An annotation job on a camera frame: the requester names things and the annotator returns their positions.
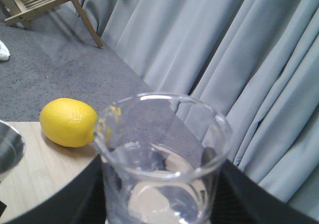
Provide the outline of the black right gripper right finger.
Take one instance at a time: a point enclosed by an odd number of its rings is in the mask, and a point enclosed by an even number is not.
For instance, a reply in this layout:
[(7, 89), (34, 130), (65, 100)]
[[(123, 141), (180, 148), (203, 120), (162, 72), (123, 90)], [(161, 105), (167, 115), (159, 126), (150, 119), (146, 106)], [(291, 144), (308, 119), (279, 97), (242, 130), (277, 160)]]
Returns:
[(213, 224), (318, 223), (268, 194), (229, 161), (221, 168), (210, 221)]

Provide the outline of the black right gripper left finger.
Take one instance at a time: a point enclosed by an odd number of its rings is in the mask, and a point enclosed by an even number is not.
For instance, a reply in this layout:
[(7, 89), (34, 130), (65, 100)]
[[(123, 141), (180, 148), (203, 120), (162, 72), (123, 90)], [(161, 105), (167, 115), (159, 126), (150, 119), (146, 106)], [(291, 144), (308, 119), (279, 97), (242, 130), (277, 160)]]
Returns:
[(106, 206), (100, 157), (48, 200), (8, 224), (104, 224)]

